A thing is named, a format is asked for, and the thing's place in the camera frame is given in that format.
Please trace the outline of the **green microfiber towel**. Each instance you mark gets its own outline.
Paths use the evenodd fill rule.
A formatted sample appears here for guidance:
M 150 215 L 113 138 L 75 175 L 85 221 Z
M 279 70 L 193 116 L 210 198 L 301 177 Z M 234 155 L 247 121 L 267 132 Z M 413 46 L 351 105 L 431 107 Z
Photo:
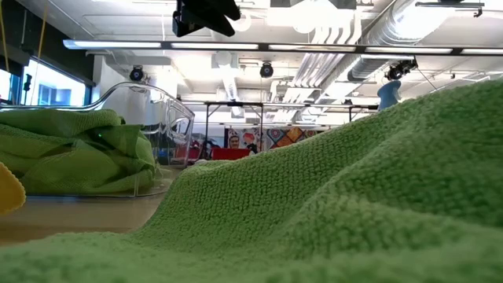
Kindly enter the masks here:
M 0 162 L 31 194 L 118 193 L 153 184 L 141 126 L 110 109 L 0 112 Z
M 503 79 L 192 166 L 132 233 L 0 248 L 0 283 L 503 283 Z

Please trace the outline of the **yellow microfiber towel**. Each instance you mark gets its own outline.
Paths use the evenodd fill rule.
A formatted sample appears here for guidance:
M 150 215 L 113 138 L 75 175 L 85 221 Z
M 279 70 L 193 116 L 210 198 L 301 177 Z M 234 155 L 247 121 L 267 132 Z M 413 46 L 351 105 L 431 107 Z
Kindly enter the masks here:
M 21 208 L 26 201 L 26 192 L 19 179 L 0 162 L 0 215 L 7 215 Z

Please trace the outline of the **long led light bar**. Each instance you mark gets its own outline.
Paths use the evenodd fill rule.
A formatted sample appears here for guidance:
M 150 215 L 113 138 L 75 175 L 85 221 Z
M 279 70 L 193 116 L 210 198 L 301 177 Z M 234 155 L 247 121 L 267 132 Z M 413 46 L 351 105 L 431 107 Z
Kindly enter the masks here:
M 419 55 L 452 57 L 503 57 L 503 48 L 443 47 L 443 46 L 365 46 L 346 44 L 280 44 L 250 42 L 149 42 L 149 41 L 99 41 L 65 39 L 69 50 L 228 50 L 246 52 L 285 53 L 349 53 L 379 55 Z

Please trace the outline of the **clear plastic basket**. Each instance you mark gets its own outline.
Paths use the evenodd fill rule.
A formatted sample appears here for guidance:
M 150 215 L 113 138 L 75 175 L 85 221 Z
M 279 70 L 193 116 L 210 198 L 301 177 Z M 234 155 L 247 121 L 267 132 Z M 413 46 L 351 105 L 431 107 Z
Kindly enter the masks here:
M 31 194 L 41 196 L 143 197 L 166 192 L 176 175 L 186 167 L 191 142 L 194 113 L 177 98 L 158 87 L 140 83 L 118 83 L 103 97 L 85 106 L 2 105 L 0 112 L 12 110 L 57 109 L 91 112 L 110 109 L 127 124 L 141 126 L 151 142 L 156 161 L 153 184 L 118 193 L 102 194 Z

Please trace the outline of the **white ceiling pipes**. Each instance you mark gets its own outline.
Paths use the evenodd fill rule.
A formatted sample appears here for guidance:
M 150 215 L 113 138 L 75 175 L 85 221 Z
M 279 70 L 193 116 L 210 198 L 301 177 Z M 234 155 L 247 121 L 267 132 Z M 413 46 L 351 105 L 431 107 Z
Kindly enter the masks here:
M 340 22 L 332 26 L 316 27 L 312 43 L 355 44 L 362 35 L 362 13 L 355 10 L 343 15 Z M 291 86 L 317 87 L 331 72 L 340 59 L 333 53 L 307 53 L 297 70 Z

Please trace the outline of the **red box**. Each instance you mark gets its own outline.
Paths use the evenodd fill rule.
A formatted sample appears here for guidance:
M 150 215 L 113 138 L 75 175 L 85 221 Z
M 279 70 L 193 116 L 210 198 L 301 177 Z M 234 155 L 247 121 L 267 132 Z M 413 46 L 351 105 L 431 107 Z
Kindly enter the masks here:
M 249 149 L 213 148 L 211 158 L 213 160 L 239 160 L 250 155 Z

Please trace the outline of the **bright window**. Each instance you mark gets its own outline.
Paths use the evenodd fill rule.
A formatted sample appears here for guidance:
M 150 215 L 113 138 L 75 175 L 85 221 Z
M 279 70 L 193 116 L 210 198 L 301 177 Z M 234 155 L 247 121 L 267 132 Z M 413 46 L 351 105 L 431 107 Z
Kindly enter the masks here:
M 83 106 L 90 103 L 90 87 L 46 64 L 29 60 L 19 75 L 0 68 L 0 103 Z

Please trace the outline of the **black background workstation frame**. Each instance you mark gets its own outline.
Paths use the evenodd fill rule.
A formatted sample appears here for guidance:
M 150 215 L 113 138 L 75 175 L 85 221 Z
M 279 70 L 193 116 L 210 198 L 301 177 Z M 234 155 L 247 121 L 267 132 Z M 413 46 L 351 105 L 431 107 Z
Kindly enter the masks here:
M 346 108 L 349 114 L 349 122 L 352 121 L 352 110 L 354 108 L 367 109 L 367 110 L 377 110 L 378 105 L 349 105 L 349 104 L 310 104 L 310 103 L 269 103 L 269 102 L 250 102 L 250 101 L 204 101 L 203 104 L 206 106 L 205 112 L 205 135 L 204 141 L 201 144 L 203 152 L 200 154 L 200 158 L 206 159 L 207 156 L 207 145 L 208 145 L 208 126 L 209 118 L 211 115 L 219 109 L 221 106 L 225 105 L 227 107 L 240 107 L 240 108 L 250 108 L 255 111 L 256 108 L 260 108 L 260 112 L 255 114 L 259 117 L 259 149 L 263 146 L 263 115 L 265 107 L 278 107 L 278 108 Z

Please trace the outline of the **colourful wall mural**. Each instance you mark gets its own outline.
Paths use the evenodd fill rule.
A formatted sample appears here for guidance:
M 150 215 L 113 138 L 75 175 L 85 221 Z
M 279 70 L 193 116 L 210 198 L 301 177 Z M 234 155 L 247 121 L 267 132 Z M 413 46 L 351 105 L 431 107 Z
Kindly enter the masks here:
M 224 147 L 262 152 L 301 142 L 320 133 L 321 130 L 300 127 L 228 127 L 224 132 Z

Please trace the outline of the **silver ceiling air duct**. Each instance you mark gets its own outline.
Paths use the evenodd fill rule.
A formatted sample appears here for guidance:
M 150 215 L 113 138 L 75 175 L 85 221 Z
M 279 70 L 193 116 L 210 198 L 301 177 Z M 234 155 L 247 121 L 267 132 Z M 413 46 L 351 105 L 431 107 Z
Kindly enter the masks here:
M 415 46 L 435 31 L 452 13 L 451 8 L 421 7 L 417 2 L 396 0 L 391 8 L 362 37 L 363 45 Z

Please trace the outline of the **black ceiling rail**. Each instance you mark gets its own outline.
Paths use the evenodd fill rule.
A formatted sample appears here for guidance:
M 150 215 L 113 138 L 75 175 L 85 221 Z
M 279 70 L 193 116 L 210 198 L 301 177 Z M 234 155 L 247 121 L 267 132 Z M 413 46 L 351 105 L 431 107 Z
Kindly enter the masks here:
M 470 9 L 475 10 L 474 17 L 480 17 L 483 14 L 482 2 L 464 2 L 464 0 L 437 0 L 436 2 L 416 2 L 416 7 L 424 8 L 450 8 L 450 9 Z

